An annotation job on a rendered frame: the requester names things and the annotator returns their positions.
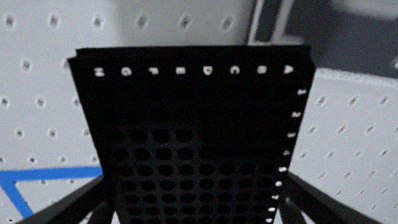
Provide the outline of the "blue rectangular tape outline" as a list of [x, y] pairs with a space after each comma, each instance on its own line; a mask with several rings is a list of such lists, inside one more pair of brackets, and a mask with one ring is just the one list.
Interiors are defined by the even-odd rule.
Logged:
[[0, 172], [0, 188], [23, 219], [32, 212], [12, 183], [90, 180], [102, 173], [101, 167]]

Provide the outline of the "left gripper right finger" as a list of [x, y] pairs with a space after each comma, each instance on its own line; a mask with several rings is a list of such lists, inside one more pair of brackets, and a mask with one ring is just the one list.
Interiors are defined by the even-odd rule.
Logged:
[[[278, 210], [282, 224], [383, 224], [288, 172]], [[301, 212], [302, 211], [302, 212]]]

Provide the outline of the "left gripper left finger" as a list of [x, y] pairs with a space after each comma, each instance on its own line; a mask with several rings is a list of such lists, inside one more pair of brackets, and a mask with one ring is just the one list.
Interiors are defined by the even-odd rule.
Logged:
[[[91, 213], [92, 212], [92, 213]], [[60, 200], [14, 224], [111, 224], [115, 208], [103, 173]]]

